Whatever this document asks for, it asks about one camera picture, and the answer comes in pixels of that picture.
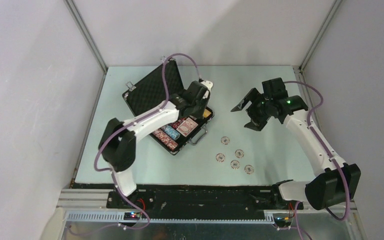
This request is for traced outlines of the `light blue chip stack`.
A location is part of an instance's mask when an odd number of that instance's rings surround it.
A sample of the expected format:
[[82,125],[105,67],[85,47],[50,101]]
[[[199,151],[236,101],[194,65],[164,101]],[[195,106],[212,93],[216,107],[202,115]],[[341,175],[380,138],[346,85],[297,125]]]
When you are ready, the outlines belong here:
[[164,126],[163,131],[164,131],[169,137],[171,137],[174,141],[176,141],[177,139],[179,139],[179,137],[180,137],[180,135],[181,135],[177,130],[175,130],[175,129],[174,129],[172,126],[170,126],[169,124]]

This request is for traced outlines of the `black poker set case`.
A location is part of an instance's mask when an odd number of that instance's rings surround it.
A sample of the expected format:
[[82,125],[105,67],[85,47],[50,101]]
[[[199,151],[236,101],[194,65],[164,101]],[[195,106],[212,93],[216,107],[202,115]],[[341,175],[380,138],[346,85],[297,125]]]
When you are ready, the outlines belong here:
[[[130,81],[126,84],[128,90],[122,94],[123,99],[135,117],[155,108],[165,100],[166,93],[162,79],[162,68],[162,65],[158,66],[136,84],[132,84]],[[166,64],[165,78],[169,94],[172,95],[185,89],[174,58],[171,58]],[[180,135],[179,139],[175,140],[178,143],[178,147],[174,151],[169,150],[153,133],[149,136],[170,154],[176,155],[187,144],[197,145],[208,133],[206,125],[214,117],[214,111],[208,106],[206,109],[211,111],[211,115],[207,118],[184,117],[185,120],[191,118],[198,123],[198,126],[187,137]]]

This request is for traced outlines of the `white red chip stack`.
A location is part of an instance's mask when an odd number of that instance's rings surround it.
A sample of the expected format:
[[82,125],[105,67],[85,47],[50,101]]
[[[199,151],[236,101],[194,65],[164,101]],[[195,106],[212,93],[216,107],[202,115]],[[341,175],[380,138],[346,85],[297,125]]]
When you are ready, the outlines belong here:
[[[229,145],[231,142],[230,138],[228,136],[222,136],[220,138],[220,143],[223,145],[223,146],[227,146]],[[242,150],[242,149],[235,149],[233,151],[233,154],[232,154],[232,157],[233,159],[229,162],[229,166],[231,169],[233,170],[239,170],[241,168],[241,162],[240,162],[240,159],[243,159],[245,156],[245,152]],[[227,161],[228,158],[230,158],[231,156],[227,153],[222,153],[222,152],[219,152],[215,155],[215,160],[218,162],[218,163],[224,163]],[[253,165],[251,164],[245,164],[243,166],[243,171],[247,174],[247,175],[252,175],[254,172],[255,172],[255,168]]]

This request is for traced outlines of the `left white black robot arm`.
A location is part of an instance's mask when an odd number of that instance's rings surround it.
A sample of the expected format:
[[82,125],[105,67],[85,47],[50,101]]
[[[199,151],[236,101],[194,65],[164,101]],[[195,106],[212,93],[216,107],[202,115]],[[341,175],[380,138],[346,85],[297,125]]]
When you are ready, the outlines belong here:
[[193,81],[181,93],[166,94],[154,108],[125,121],[111,119],[98,146],[96,159],[103,157],[108,163],[118,201],[125,208],[133,208],[138,202],[137,184],[132,166],[136,159],[137,143],[157,129],[180,118],[202,118],[207,108],[214,84],[209,80]]

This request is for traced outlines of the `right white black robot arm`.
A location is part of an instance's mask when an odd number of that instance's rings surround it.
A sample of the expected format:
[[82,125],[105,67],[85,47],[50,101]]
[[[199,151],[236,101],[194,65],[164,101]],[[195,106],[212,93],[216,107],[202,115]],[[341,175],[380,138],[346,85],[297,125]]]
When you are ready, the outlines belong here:
[[315,210],[345,203],[353,199],[361,177],[356,164],[348,164],[328,143],[299,95],[289,95],[280,77],[262,82],[263,92],[252,88],[232,109],[245,110],[250,121],[245,128],[262,131],[274,118],[289,130],[307,156],[315,178],[310,182],[285,180],[274,185],[271,204],[284,209],[291,201],[309,203]]

